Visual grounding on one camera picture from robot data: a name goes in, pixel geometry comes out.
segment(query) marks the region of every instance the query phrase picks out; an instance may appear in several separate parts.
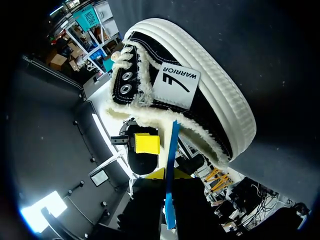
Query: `cable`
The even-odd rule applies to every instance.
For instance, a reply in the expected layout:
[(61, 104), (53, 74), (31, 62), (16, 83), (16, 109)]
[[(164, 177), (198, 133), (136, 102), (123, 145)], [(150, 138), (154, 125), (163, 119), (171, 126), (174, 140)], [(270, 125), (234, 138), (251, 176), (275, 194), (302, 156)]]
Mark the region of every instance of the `cable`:
[(76, 125), (76, 127), (78, 128), (78, 130), (79, 130), (79, 133), (80, 133), (80, 135), (81, 135), (81, 138), (82, 138), (82, 140), (83, 140), (83, 142), (84, 142), (84, 144), (85, 144), (85, 146), (86, 146), (86, 149), (88, 150), (88, 152), (90, 153), (90, 155), (91, 155), (91, 157), (92, 158), (94, 158), (94, 154), (90, 151), (90, 148), (89, 148), (89, 146), (88, 146), (88, 144), (87, 144), (87, 142), (86, 142), (86, 140), (85, 140), (85, 138), (84, 138), (84, 133), (82, 133), (81, 132), (81, 129), (80, 129), (80, 127), (79, 127), (79, 124), (75, 124)]
[(254, 185), (254, 184), (251, 184), (251, 187), (254, 186), (254, 187), (256, 188), (256, 194), (257, 194), (260, 198), (262, 198), (261, 193), (260, 193), (260, 191), (259, 191), (259, 189), (258, 189), (259, 184), (260, 184), (260, 183), (258, 183), (258, 186)]
[(94, 226), (94, 223), (77, 207), (77, 205), (71, 200), (70, 197), (66, 196), (64, 199), (69, 199), (69, 201), (70, 201), (70, 202), (73, 204), (73, 206), (79, 211), (79, 213), (81, 213), (82, 216), (84, 216), (85, 219), (87, 219), (87, 221)]
[(111, 187), (113, 187), (113, 190), (116, 192), (117, 189), (118, 189), (118, 187), (117, 187), (117, 186), (114, 186), (114, 185), (111, 183), (110, 179), (108, 180), (108, 182), (109, 182), (109, 184), (111, 185)]

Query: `fuzzy white trim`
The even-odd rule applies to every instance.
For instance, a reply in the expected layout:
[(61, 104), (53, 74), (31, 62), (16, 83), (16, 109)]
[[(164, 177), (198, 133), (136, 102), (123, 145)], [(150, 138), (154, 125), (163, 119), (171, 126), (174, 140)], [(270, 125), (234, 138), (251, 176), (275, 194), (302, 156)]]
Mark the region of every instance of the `fuzzy white trim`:
[(203, 129), (201, 125), (193, 119), (185, 117), (182, 113), (163, 110), (155, 107), (150, 107), (153, 103), (153, 90), (150, 82), (149, 63), (156, 69), (160, 69), (161, 65), (156, 63), (147, 53), (147, 51), (137, 42), (125, 40), (124, 44), (130, 44), (137, 47), (139, 54), (138, 63), (138, 79), (140, 84), (138, 89), (142, 93), (137, 93), (133, 101), (126, 105), (117, 104), (113, 101), (113, 90), (115, 79), (118, 74), (118, 68), (113, 70), (110, 80), (109, 98), (107, 101), (107, 113), (116, 118), (130, 115), (134, 117), (140, 126), (157, 127), (156, 123), (163, 119), (174, 122), (177, 120), (181, 124), (180, 134), (187, 138), (196, 148), (204, 154), (212, 164), (218, 168), (225, 168), (228, 165), (229, 159), (223, 153), (220, 145), (215, 141), (208, 130)]

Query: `metal rack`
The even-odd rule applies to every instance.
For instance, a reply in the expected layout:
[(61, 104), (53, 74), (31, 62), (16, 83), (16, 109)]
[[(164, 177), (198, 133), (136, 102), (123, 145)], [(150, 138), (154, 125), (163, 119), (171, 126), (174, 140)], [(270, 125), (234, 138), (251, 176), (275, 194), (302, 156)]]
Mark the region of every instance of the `metal rack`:
[(100, 33), (101, 33), (101, 42), (102, 43), (99, 43), (97, 38), (95, 37), (95, 35), (93, 34), (93, 32), (90, 30), (88, 30), (87, 32), (89, 33), (89, 35), (91, 36), (91, 38), (94, 40), (94, 42), (96, 43), (97, 47), (95, 47), (94, 49), (92, 49), (91, 51), (87, 51), (82, 45), (81, 43), (73, 36), (73, 34), (70, 32), (70, 28), (74, 25), (77, 24), (77, 22), (75, 20), (73, 20), (68, 26), (65, 27), (65, 32), (69, 35), (69, 37), (74, 41), (74, 43), (76, 43), (76, 45), (85, 53), (84, 57), (83, 57), (83, 60), (89, 60), (98, 70), (99, 72), (101, 73), (100, 77), (97, 79), (99, 80), (100, 78), (102, 78), (105, 74), (108, 74), (106, 71), (103, 71), (103, 69), (94, 61), (90, 58), (90, 56), (92, 54), (94, 54), (96, 51), (98, 50), (101, 50), (103, 52), (103, 54), (105, 56), (107, 56), (107, 53), (106, 51), (103, 49), (103, 47), (105, 45), (107, 45), (108, 43), (110, 43), (111, 41), (116, 41), (116, 43), (118, 44), (118, 41), (117, 41), (117, 37), (118, 37), (118, 34), (110, 37), (108, 36), (108, 40), (105, 41), (104, 39), (104, 31), (107, 33), (105, 27), (103, 26), (100, 18), (99, 18), (99, 15), (97, 13), (97, 11), (94, 9), (94, 12), (99, 20), (99, 24), (100, 24)]

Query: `yellow block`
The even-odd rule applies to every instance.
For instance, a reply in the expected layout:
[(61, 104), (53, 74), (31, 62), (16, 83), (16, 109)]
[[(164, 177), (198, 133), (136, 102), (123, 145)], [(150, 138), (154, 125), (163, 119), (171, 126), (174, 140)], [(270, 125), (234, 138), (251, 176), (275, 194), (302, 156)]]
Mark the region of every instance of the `yellow block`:
[(135, 152), (137, 154), (160, 154), (160, 137), (149, 133), (135, 133)]

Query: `black canvas sneaker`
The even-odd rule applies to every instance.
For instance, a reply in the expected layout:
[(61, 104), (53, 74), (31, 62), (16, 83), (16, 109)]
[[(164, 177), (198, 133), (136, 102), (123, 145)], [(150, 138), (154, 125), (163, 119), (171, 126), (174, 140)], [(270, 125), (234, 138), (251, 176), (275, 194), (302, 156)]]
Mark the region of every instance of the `black canvas sneaker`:
[(168, 158), (175, 120), (179, 134), (217, 167), (248, 148), (256, 122), (245, 97), (188, 33), (151, 18), (131, 27), (123, 44), (113, 65), (107, 113), (159, 129), (160, 167)]

